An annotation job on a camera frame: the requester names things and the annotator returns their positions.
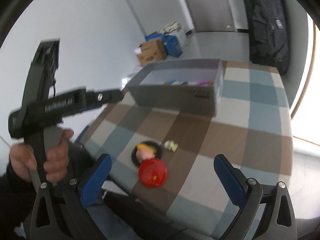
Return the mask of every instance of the toy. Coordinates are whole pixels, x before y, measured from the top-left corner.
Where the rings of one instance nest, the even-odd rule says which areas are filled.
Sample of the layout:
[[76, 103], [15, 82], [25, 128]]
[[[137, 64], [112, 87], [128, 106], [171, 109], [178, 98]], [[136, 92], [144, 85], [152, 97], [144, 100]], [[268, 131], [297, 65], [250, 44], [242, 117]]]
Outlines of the toy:
[[164, 85], [172, 85], [172, 83], [174, 83], [176, 80], [174, 79], [174, 80], [170, 80], [170, 81], [166, 81], [166, 82], [164, 82], [163, 84]]
[[175, 81], [175, 82], [173, 82], [171, 85], [181, 85], [182, 84], [182, 82], [180, 82], [180, 81]]
[[153, 141], [144, 141], [139, 143], [131, 153], [132, 162], [139, 167], [140, 164], [152, 158], [160, 159], [162, 156], [162, 148]]
[[212, 80], [203, 80], [203, 81], [200, 81], [196, 84], [196, 86], [203, 86], [203, 85], [213, 86], [213, 81]]
[[167, 179], [168, 170], [164, 162], [156, 158], [145, 160], [138, 170], [138, 178], [146, 187], [159, 187]]
[[175, 143], [174, 141], [166, 141], [164, 143], [164, 147], [169, 151], [175, 152], [178, 148], [178, 144]]

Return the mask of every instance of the open box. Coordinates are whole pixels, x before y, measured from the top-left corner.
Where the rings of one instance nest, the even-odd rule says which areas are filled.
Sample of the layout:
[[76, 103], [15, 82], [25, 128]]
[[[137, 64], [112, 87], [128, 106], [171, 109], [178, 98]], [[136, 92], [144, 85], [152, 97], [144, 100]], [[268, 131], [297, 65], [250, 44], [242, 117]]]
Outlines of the open box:
[[[188, 85], [170, 84], [173, 81], [188, 82]], [[202, 81], [213, 84], [196, 85]], [[222, 86], [221, 60], [181, 59], [146, 65], [126, 88], [139, 106], [216, 116]]]

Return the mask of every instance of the human hand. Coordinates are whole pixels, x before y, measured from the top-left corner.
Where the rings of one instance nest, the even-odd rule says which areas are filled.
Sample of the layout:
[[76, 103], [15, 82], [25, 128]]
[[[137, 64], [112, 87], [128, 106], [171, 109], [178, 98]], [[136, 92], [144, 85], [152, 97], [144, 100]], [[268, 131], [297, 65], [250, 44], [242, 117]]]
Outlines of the human hand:
[[[67, 174], [68, 140], [72, 136], [72, 130], [64, 130], [60, 145], [48, 151], [47, 161], [43, 164], [48, 181], [59, 182]], [[37, 162], [30, 147], [24, 143], [15, 144], [10, 148], [9, 157], [14, 172], [24, 181], [31, 182], [29, 169], [36, 170]]]

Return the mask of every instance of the table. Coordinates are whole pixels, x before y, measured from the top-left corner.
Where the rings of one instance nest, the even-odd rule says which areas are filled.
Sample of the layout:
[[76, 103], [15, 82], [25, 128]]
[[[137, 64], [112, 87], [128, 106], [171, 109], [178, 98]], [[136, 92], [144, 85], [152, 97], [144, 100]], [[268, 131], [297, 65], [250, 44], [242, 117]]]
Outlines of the table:
[[[164, 109], [138, 107], [129, 92], [109, 104], [82, 137], [95, 159], [110, 154], [110, 177], [128, 193], [180, 224], [219, 238], [238, 212], [213, 169], [223, 153], [246, 177], [262, 184], [289, 182], [292, 133], [289, 106], [276, 68], [223, 61], [224, 85], [214, 118]], [[131, 161], [141, 141], [173, 140], [176, 152], [164, 151], [167, 181], [144, 187]], [[247, 234], [253, 236], [260, 207]]]

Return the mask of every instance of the white bag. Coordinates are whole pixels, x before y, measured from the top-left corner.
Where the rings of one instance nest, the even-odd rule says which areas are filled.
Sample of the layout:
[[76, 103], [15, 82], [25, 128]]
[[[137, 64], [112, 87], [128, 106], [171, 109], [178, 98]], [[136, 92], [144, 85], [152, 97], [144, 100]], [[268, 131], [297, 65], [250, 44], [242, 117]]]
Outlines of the white bag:
[[187, 47], [187, 36], [186, 36], [186, 32], [184, 30], [184, 28], [181, 26], [180, 23], [177, 22], [173, 22], [171, 24], [166, 25], [161, 33], [163, 34], [167, 34], [167, 35], [172, 35], [172, 36], [176, 36], [179, 44], [180, 44], [180, 48], [182, 51], [184, 51]]

